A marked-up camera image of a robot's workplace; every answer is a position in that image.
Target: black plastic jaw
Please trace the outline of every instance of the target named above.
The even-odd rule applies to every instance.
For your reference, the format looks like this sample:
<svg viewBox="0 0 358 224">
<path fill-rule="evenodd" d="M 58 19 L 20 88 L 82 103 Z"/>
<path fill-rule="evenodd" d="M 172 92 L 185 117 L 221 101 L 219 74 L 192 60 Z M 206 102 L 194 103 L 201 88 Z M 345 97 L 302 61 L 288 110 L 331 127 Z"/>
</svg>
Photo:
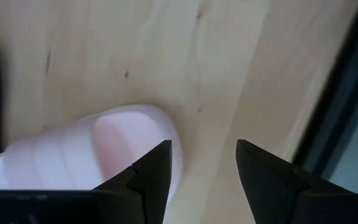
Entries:
<svg viewBox="0 0 358 224">
<path fill-rule="evenodd" d="M 257 224 L 358 223 L 358 194 L 245 140 L 237 142 L 236 159 Z"/>
<path fill-rule="evenodd" d="M 141 223 L 162 223 L 171 183 L 171 148 L 171 141 L 161 142 L 133 165 L 94 190 L 119 192 L 127 197 L 140 195 L 143 208 L 142 216 L 145 220 Z"/>
</svg>

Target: wooden surface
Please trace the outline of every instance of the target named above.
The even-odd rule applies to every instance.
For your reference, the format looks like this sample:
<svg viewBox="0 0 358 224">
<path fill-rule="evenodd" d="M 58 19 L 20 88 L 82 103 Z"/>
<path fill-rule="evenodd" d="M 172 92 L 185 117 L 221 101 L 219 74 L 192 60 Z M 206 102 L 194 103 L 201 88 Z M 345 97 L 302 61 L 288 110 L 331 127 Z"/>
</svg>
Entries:
<svg viewBox="0 0 358 224">
<path fill-rule="evenodd" d="M 358 0 L 0 0 L 6 141 L 161 107 L 185 173 L 165 223 L 253 223 L 234 160 L 290 160 Z"/>
</svg>

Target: light wood grain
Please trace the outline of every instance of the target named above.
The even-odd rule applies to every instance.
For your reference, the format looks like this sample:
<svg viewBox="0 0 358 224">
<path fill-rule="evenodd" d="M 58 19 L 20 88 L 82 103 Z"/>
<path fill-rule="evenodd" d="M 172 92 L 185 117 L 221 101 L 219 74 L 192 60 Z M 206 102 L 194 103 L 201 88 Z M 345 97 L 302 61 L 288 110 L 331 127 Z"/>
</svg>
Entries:
<svg viewBox="0 0 358 224">
<path fill-rule="evenodd" d="M 0 0 L 13 142 L 149 103 L 185 153 L 165 223 L 253 222 L 238 138 L 290 160 L 358 0 Z"/>
</svg>

